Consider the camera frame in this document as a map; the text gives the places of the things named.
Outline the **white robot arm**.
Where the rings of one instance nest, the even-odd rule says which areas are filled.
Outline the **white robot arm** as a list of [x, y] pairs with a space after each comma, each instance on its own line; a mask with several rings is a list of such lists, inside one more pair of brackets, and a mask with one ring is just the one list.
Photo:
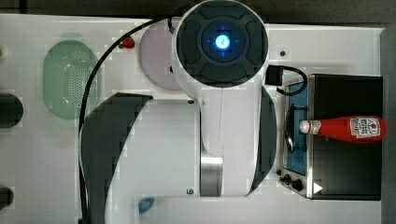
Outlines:
[[247, 196], [268, 171], [276, 147], [276, 114], [263, 86], [267, 29], [235, 0], [205, 0], [181, 18], [172, 68], [199, 107], [198, 147], [156, 149], [142, 164], [122, 158], [150, 96], [118, 92], [79, 125], [86, 201], [81, 224], [138, 224], [139, 203], [155, 197]]

